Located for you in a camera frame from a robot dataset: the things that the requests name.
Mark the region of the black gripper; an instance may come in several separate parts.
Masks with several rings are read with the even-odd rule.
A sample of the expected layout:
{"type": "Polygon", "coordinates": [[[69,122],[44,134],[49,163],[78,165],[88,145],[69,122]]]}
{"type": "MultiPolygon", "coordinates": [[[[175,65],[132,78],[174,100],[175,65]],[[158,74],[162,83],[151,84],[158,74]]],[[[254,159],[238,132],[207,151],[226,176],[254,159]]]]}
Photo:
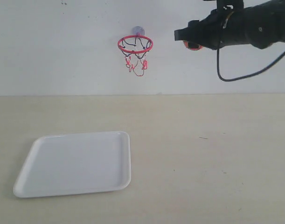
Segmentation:
{"type": "Polygon", "coordinates": [[[202,20],[192,20],[187,27],[174,31],[175,41],[186,41],[217,50],[227,46],[248,45],[246,15],[249,7],[233,9],[226,6],[222,11],[214,9],[202,20]]]}

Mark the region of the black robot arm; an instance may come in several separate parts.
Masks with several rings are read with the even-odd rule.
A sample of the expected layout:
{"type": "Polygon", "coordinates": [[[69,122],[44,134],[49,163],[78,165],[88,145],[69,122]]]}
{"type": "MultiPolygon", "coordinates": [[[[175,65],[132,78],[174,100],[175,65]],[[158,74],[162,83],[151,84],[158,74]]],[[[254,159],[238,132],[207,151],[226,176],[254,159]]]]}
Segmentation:
{"type": "Polygon", "coordinates": [[[175,41],[218,50],[227,46],[252,45],[265,49],[285,43],[285,0],[269,0],[245,7],[242,0],[218,0],[216,9],[203,20],[192,20],[174,31],[175,41]]]}

